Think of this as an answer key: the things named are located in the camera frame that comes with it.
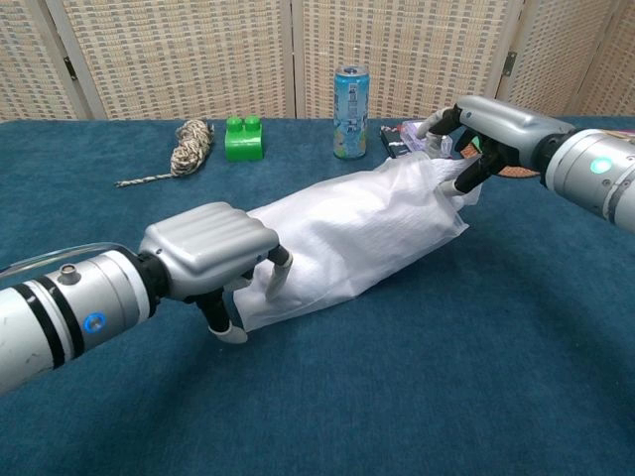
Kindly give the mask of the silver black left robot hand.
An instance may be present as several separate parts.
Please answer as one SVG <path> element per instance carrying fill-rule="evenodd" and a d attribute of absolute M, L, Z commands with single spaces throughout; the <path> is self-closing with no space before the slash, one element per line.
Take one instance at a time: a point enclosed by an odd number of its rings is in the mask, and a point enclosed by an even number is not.
<path fill-rule="evenodd" d="M 250 285 L 255 267 L 273 264 L 266 296 L 285 283 L 293 255 L 276 231 L 226 202 L 211 202 L 149 225 L 139 248 L 160 298 L 195 303 L 208 330 L 222 342 L 242 344 L 247 332 L 232 323 L 225 292 Z"/>

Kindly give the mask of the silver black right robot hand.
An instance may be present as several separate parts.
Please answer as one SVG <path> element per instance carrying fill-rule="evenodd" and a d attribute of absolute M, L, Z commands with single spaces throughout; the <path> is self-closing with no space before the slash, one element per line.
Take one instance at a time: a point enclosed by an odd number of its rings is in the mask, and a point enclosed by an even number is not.
<path fill-rule="evenodd" d="M 529 109 L 480 95 L 464 95 L 452 107 L 439 110 L 419 126 L 416 136 L 444 136 L 463 127 L 455 148 L 459 151 L 478 138 L 481 156 L 445 187 L 462 195 L 506 167 L 522 167 L 543 174 L 546 152 L 574 130 L 574 125 Z"/>

